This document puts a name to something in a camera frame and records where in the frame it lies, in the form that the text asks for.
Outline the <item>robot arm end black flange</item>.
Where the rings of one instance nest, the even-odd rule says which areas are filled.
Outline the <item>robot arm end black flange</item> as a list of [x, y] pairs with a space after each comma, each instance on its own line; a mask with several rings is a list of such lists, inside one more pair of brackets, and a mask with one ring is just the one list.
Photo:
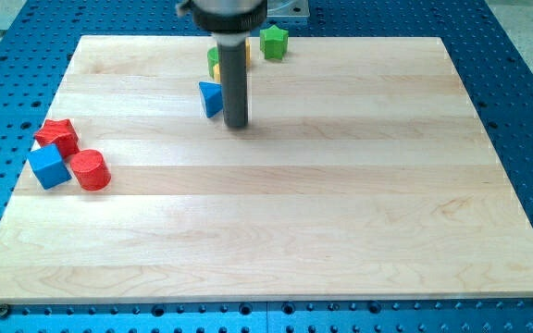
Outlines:
[[200, 29], [225, 34], [251, 31], [267, 18], [267, 0], [183, 0], [175, 9]]

